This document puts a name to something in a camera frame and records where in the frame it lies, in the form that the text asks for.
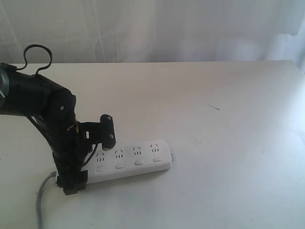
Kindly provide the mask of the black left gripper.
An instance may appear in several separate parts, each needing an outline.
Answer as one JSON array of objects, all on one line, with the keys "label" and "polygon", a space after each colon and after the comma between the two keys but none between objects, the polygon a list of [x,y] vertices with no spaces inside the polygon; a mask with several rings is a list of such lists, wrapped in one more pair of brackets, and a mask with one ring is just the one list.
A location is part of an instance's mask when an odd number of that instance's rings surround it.
[{"label": "black left gripper", "polygon": [[44,134],[52,151],[58,169],[57,186],[65,195],[76,194],[86,188],[88,171],[86,157],[93,151],[94,143],[86,136],[75,114],[66,117],[31,116],[38,129]]}]

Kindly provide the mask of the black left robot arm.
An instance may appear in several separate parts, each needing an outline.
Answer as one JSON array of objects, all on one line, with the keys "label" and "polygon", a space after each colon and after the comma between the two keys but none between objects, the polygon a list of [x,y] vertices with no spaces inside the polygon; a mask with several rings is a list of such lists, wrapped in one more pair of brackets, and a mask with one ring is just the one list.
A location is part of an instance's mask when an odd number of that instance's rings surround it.
[{"label": "black left robot arm", "polygon": [[65,195],[85,189],[88,175],[81,169],[92,146],[75,115],[76,96],[39,75],[0,65],[0,113],[24,116],[46,139]]}]

